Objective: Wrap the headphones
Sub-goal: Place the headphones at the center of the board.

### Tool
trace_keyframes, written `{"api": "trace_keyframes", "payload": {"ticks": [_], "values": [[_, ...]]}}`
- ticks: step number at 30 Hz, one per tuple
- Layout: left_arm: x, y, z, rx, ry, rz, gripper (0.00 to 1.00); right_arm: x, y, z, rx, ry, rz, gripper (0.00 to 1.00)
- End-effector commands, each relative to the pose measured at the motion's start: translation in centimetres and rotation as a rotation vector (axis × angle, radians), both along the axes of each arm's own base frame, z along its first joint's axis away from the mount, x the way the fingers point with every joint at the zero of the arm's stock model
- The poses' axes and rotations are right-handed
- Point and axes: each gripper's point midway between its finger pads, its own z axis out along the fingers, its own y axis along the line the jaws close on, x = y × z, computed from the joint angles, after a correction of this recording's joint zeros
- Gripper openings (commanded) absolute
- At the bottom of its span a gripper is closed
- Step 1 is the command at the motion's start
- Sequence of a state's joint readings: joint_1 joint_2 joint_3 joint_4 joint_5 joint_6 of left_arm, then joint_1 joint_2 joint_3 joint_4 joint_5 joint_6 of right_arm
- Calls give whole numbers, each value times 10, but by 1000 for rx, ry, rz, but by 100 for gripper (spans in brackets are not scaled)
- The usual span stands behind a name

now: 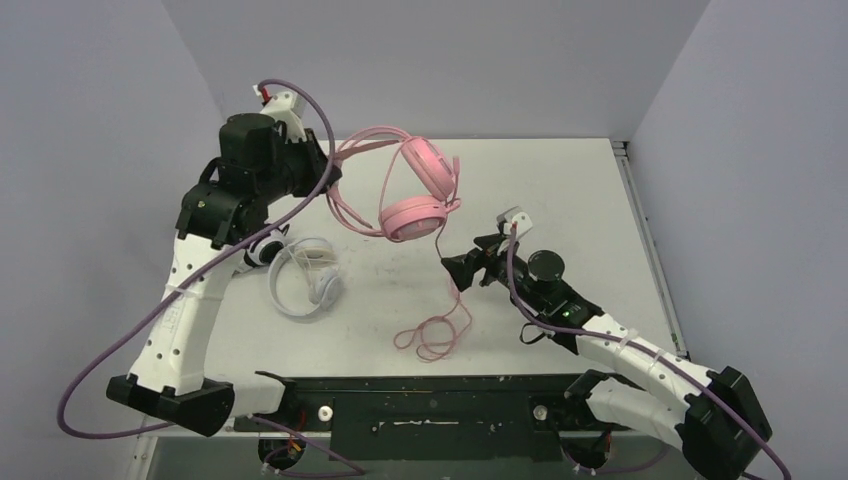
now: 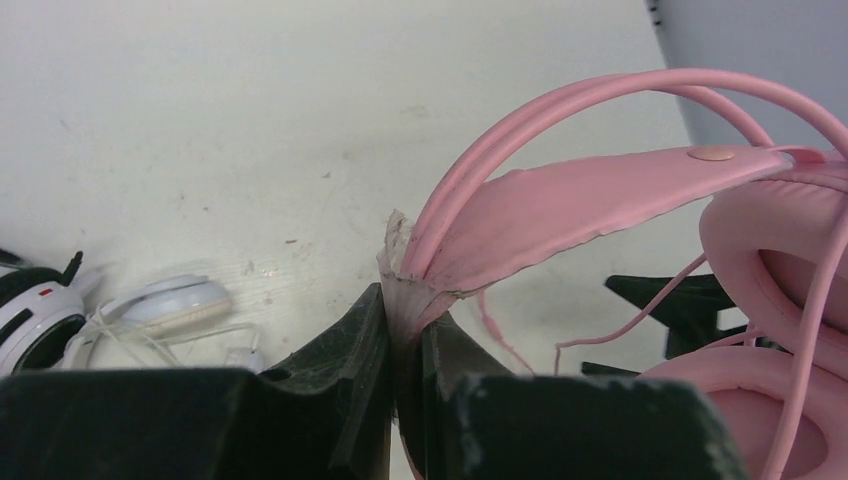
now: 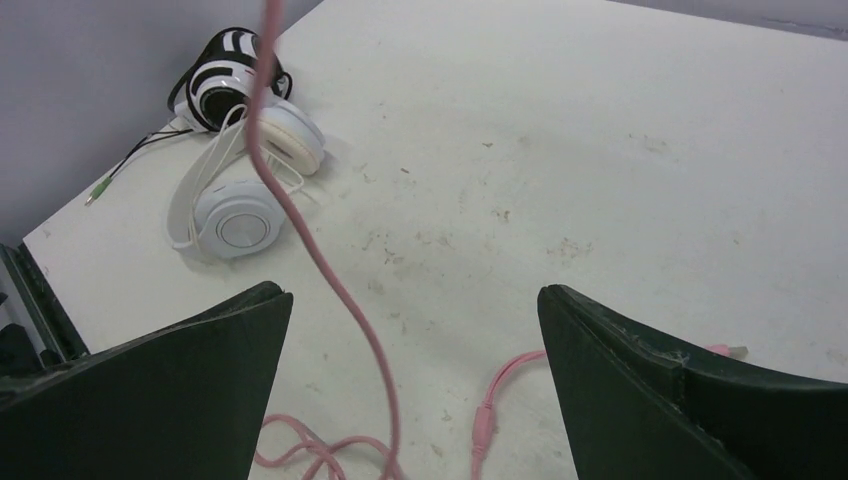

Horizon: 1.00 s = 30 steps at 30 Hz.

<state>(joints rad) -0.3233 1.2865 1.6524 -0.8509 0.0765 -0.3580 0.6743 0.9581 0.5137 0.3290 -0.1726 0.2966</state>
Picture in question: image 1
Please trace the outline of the black white headphones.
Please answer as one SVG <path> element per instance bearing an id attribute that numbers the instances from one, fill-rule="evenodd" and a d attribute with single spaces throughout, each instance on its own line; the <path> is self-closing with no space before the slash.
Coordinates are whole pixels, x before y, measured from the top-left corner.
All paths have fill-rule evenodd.
<path id="1" fill-rule="evenodd" d="M 256 240 L 245 250 L 237 271 L 248 272 L 254 268 L 267 267 L 277 254 L 289 244 L 287 234 L 290 226 L 283 225 L 272 230 L 266 237 Z"/>

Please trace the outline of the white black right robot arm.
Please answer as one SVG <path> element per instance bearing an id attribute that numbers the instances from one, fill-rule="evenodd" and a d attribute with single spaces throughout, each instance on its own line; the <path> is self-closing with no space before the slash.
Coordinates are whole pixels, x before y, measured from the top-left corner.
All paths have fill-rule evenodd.
<path id="1" fill-rule="evenodd" d="M 787 470 L 768 444 L 773 431 L 743 373 L 716 371 L 648 342 L 565 282 L 565 262 L 553 251 L 521 259 L 515 233 L 506 232 L 474 243 L 441 261 L 459 290 L 482 272 L 481 285 L 507 287 L 512 303 L 555 343 L 604 366 L 567 388 L 565 409 L 574 425 L 600 421 L 652 436 L 679 450 L 705 479 L 744 477 L 761 453 Z"/>

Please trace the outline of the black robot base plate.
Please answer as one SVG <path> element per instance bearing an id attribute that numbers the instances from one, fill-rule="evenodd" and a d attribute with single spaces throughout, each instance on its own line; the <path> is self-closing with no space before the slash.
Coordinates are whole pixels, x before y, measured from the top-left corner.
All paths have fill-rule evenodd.
<path id="1" fill-rule="evenodd" d="M 328 434 L 349 460 L 557 461 L 561 441 L 598 448 L 620 427 L 568 400 L 575 374 L 425 377 L 301 377 L 287 382 L 270 421 Z"/>

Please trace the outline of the pink headphones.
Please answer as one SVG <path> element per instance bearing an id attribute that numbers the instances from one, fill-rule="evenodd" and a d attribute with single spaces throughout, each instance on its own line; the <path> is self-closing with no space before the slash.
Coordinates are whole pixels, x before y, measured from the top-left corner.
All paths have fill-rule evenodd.
<path id="1" fill-rule="evenodd" d="M 412 135 L 394 126 L 372 126 L 359 130 L 331 149 L 333 164 L 342 168 L 345 161 L 365 152 L 393 146 L 378 199 L 377 223 L 365 220 L 342 197 L 340 182 L 332 181 L 326 192 L 331 215 L 349 231 L 369 238 L 382 238 L 399 244 L 435 234 L 434 247 L 441 255 L 439 241 L 449 216 L 461 206 L 459 197 L 460 159 L 448 159 L 431 140 Z M 424 195 L 412 196 L 389 206 L 384 204 L 386 190 L 398 159 L 403 159 L 423 187 Z M 453 305 L 447 312 L 431 316 L 417 326 L 395 334 L 398 350 L 411 347 L 419 360 L 434 363 L 448 358 L 473 325 L 473 316 L 463 303 L 454 281 L 449 282 Z"/>

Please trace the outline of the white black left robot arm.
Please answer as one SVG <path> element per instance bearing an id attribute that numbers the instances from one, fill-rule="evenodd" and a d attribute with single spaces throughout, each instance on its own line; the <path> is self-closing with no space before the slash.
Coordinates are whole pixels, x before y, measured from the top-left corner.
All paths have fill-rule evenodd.
<path id="1" fill-rule="evenodd" d="M 245 249 L 274 226 L 270 205 L 284 196 L 308 203 L 336 175 L 298 114 L 233 115 L 219 147 L 181 200 L 171 272 L 145 345 L 128 373 L 109 380 L 106 396 L 207 437 L 253 414 L 284 430 L 299 415 L 285 382 L 267 372 L 208 376 L 208 345 Z"/>

